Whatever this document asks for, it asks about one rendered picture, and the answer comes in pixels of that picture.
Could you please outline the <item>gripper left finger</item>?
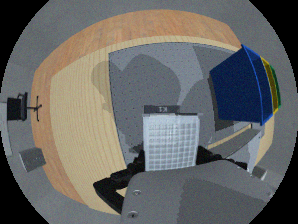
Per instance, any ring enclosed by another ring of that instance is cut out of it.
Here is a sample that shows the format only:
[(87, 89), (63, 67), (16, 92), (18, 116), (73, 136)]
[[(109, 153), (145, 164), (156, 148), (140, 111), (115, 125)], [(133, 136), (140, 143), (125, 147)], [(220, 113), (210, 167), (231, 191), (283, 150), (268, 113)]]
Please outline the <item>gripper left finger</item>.
[(127, 169), (114, 172), (93, 183), (96, 194), (113, 210), (121, 215), (124, 197), (117, 193), (117, 190), (126, 188), (130, 179), (140, 172), (145, 172), (145, 151), (140, 150), (139, 156), (134, 158), (133, 163), (127, 165)]

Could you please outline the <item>yellow open bin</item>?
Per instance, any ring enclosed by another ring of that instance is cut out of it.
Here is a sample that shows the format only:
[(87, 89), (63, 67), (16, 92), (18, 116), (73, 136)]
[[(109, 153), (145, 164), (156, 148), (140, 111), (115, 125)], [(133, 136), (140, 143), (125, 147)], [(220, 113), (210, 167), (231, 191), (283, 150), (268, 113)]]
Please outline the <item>yellow open bin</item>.
[(276, 110), (273, 110), (273, 115), (274, 115), (276, 113), (276, 111), (278, 110), (278, 99), (277, 99), (276, 86), (275, 86), (273, 74), (272, 74), (269, 63), (266, 60), (264, 60), (262, 57), (261, 57), (261, 59), (264, 64), (266, 73), (268, 74), (267, 76), (268, 76), (268, 80), (269, 80), (269, 84), (270, 84), (271, 95), (273, 96), (273, 99), (272, 99), (273, 108), (276, 109)]

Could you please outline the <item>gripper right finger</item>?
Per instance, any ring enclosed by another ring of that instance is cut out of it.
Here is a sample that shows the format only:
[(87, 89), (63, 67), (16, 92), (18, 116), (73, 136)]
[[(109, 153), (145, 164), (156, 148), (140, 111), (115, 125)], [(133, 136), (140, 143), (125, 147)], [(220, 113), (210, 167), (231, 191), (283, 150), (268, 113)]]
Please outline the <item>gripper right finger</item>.
[(204, 164), (204, 163), (208, 163), (208, 162), (213, 162), (213, 161), (217, 161), (217, 160), (227, 160), (230, 161), (232, 163), (235, 163), (236, 165), (240, 166), (241, 168), (245, 169), (247, 171), (247, 163), (244, 162), (235, 162), (233, 159), (224, 159), (222, 158), (221, 155), (219, 154), (215, 154), (213, 155), (212, 152), (210, 152), (209, 150), (205, 149), (202, 146), (198, 146), (198, 150), (197, 150), (197, 157), (196, 157), (196, 165), (200, 165), (200, 164)]

